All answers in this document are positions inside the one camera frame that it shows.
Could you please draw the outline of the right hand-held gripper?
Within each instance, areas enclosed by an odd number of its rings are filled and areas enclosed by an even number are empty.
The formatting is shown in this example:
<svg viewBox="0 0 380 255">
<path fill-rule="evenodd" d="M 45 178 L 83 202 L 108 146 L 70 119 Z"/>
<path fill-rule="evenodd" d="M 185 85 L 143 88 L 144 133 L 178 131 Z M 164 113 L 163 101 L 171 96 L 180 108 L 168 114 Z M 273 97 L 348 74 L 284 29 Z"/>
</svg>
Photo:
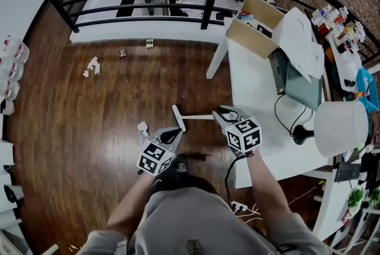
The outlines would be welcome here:
<svg viewBox="0 0 380 255">
<path fill-rule="evenodd" d="M 236 157 L 248 156 L 262 144 L 262 129 L 258 121 L 234 106 L 220 105 L 212 116 Z"/>
</svg>

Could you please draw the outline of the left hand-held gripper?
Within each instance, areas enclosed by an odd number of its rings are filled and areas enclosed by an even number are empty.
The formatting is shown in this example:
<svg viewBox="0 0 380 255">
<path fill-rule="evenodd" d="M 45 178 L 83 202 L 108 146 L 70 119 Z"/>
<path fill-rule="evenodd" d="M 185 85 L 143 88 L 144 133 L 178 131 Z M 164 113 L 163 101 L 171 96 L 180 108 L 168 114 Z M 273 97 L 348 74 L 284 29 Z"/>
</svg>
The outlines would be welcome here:
<svg viewBox="0 0 380 255">
<path fill-rule="evenodd" d="M 164 172 L 176 157 L 181 128 L 158 129 L 151 139 L 144 142 L 137 161 L 138 174 L 143 172 L 159 175 Z"/>
</svg>

